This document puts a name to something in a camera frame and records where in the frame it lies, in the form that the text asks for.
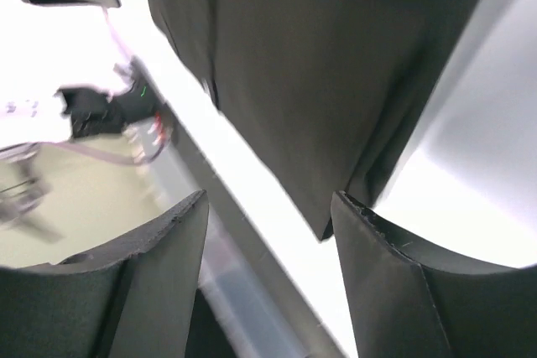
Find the black long sleeve shirt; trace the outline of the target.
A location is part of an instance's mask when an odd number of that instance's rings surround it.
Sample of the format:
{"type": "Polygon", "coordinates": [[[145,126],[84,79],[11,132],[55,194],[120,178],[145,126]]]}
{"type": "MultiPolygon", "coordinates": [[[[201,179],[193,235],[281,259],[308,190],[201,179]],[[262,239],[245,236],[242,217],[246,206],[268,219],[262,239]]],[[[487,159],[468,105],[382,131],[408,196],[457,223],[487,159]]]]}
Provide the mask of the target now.
{"type": "Polygon", "coordinates": [[[386,185],[478,0],[149,0],[315,235],[386,185]]]}

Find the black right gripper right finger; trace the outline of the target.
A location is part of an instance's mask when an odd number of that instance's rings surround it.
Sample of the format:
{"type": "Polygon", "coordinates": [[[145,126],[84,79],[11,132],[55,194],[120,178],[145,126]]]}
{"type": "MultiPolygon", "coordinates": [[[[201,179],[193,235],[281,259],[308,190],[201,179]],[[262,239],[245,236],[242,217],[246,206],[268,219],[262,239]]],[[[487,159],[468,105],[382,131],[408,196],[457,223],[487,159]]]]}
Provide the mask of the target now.
{"type": "Polygon", "coordinates": [[[535,356],[535,267],[448,250],[341,191],[331,221],[361,357],[535,356]]]}

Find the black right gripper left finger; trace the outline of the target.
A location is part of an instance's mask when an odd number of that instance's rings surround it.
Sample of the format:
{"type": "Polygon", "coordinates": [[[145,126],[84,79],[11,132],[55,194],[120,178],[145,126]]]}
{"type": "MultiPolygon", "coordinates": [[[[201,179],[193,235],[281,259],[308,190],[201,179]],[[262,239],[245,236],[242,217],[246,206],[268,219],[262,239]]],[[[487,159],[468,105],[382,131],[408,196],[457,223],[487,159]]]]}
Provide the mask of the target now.
{"type": "Polygon", "coordinates": [[[183,356],[208,212],[197,191],[58,264],[3,267],[2,356],[183,356]]]}

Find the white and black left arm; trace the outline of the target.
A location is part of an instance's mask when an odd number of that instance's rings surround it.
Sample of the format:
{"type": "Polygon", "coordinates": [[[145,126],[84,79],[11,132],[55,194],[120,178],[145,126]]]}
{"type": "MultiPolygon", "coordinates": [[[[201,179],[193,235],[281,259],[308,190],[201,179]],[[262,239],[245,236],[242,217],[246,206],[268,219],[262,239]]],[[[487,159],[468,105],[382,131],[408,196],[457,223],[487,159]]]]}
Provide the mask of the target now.
{"type": "MultiPolygon", "coordinates": [[[[143,62],[115,67],[125,89],[63,86],[50,99],[1,94],[1,158],[23,190],[2,195],[1,222],[32,228],[28,214],[47,189],[34,169],[44,143],[120,135],[154,121],[169,139],[169,108],[143,62]]],[[[57,264],[1,270],[4,357],[181,357],[185,354],[206,229],[208,200],[197,191],[151,221],[57,264]]]]}

